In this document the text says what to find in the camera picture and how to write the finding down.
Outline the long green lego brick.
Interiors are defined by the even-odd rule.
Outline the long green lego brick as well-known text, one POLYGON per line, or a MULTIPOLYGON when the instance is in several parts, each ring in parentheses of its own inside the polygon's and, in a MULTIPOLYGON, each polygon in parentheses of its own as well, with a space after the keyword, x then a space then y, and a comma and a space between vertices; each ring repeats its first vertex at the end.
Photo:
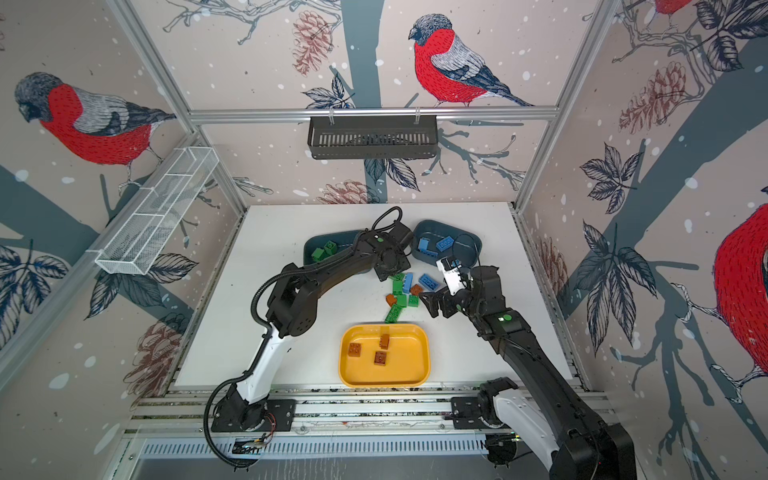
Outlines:
POLYGON ((397 323, 400 319, 400 316, 403 310, 404 308, 402 306, 399 306, 397 304, 393 305, 385 317, 385 322, 387 324, 397 323))

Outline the blue lego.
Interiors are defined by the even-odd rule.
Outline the blue lego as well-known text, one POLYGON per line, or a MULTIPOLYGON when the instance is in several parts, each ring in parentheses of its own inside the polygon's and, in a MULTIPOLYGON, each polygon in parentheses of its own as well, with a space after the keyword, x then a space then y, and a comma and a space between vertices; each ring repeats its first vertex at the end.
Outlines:
POLYGON ((436 248, 439 252, 444 252, 450 249, 454 244, 454 239, 451 236, 444 237, 436 242, 436 248))

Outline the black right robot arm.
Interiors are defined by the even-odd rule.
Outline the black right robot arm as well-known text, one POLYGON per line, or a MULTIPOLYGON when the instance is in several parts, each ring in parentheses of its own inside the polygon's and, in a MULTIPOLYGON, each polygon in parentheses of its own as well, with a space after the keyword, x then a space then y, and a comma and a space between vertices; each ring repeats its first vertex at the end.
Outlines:
POLYGON ((533 398, 527 403, 508 378, 488 381, 478 396, 484 421, 511 427, 552 479, 636 478, 632 438, 598 415, 549 360, 529 323, 507 306, 497 267, 467 269, 451 260, 437 266, 445 287, 420 296, 430 316, 465 315, 533 398))

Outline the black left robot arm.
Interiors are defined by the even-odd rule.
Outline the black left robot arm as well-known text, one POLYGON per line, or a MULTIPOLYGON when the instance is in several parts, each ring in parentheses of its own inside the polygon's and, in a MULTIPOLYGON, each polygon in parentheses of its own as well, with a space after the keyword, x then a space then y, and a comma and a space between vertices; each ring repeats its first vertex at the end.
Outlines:
POLYGON ((356 234, 348 248, 309 266, 293 263, 269 278, 254 294, 250 313, 266 328, 248 368, 219 384, 206 402, 203 431, 247 432, 259 428, 268 414, 273 379, 294 340, 317 319, 320 298, 347 279, 374 271, 380 282, 410 268, 407 247, 413 232, 394 206, 356 234))

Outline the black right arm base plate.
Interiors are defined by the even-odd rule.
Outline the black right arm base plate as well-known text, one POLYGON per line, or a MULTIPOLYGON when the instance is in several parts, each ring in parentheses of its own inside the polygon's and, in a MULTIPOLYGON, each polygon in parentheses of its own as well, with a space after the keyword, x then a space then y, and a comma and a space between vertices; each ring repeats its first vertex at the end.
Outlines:
POLYGON ((490 414, 484 414, 477 397, 452 397, 447 419, 455 430, 501 430, 510 427, 490 414))

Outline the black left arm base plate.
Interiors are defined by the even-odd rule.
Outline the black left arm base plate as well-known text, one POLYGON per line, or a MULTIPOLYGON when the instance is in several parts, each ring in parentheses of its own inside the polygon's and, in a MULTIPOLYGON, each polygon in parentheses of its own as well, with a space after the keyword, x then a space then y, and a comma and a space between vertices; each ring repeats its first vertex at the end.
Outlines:
POLYGON ((288 432, 291 430, 297 403, 292 399, 265 399, 247 404, 237 398, 220 400, 213 411, 212 431, 288 432))

